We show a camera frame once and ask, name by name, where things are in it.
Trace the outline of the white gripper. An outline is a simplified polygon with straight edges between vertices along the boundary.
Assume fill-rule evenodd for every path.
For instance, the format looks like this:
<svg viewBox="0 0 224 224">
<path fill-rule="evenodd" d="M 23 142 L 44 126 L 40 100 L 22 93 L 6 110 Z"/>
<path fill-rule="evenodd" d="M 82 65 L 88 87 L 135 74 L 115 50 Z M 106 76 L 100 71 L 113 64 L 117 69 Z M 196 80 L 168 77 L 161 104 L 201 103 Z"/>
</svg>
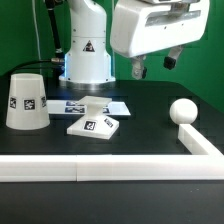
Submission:
<svg viewBox="0 0 224 224">
<path fill-rule="evenodd" d="M 110 44 L 116 53 L 132 58 L 132 77 L 137 80 L 146 77 L 145 54 L 151 52 L 173 47 L 163 63 L 172 70 L 182 45 L 202 37 L 209 7 L 210 0 L 118 0 Z"/>
</svg>

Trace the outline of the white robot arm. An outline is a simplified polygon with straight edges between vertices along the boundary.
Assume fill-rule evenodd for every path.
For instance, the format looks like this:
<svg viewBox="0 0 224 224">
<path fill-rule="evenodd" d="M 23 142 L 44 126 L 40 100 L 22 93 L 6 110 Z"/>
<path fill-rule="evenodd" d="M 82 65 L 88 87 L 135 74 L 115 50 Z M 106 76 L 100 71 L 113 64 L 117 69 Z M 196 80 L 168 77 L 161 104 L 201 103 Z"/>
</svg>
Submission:
<svg viewBox="0 0 224 224">
<path fill-rule="evenodd" d="M 71 47 L 65 55 L 63 86 L 98 89 L 115 83 L 110 45 L 129 58 L 132 76 L 144 77 L 145 56 L 167 49 L 164 66 L 175 66 L 183 46 L 199 40 L 206 27 L 210 0 L 118 0 L 106 32 L 105 10 L 93 0 L 68 0 Z"/>
</svg>

